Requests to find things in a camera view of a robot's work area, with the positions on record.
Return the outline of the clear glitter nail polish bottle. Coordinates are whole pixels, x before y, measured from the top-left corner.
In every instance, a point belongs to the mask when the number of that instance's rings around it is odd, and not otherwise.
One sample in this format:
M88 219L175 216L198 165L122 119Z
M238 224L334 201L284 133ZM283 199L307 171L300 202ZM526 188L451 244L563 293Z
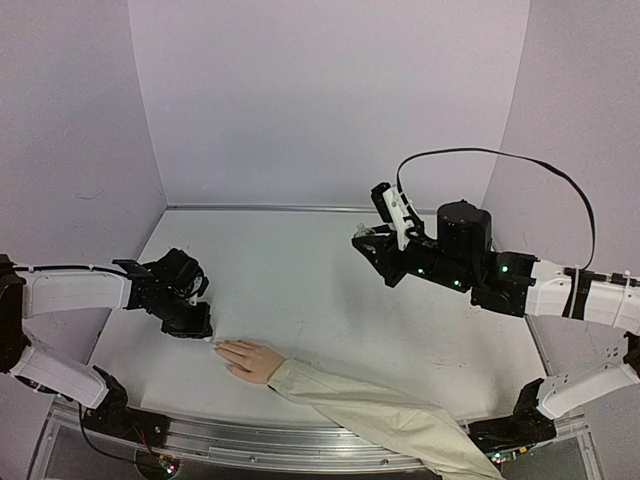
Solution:
M368 227L364 223L359 223L356 226L356 232L354 234L354 237L361 238L361 237L371 237L376 235L377 235L377 232L374 227Z

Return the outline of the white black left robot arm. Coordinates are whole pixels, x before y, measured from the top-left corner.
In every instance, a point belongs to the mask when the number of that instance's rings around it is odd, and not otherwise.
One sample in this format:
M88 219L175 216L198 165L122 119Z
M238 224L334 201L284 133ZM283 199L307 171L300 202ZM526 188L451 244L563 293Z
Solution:
M160 259L113 261L111 267L19 265L1 257L1 372L26 387L76 403L80 425L98 434L161 447L170 419L131 406L115 376L61 353L26 321L57 313L142 311L178 339L213 336L209 280L196 259L172 248Z

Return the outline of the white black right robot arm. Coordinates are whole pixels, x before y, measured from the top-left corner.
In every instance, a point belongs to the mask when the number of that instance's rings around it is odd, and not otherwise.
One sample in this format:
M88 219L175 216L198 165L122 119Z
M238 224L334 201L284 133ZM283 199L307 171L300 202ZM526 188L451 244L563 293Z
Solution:
M395 287L405 276L467 293L472 305L512 317L557 317L623 331L626 351L607 349L593 365L536 379L520 391L512 413L477 421L469 436L485 453L534 446L556 435L569 411L639 382L639 281L563 267L530 254L496 252L491 216L465 201L441 206L436 235L420 231L397 200L382 200L383 223L358 227L353 247Z

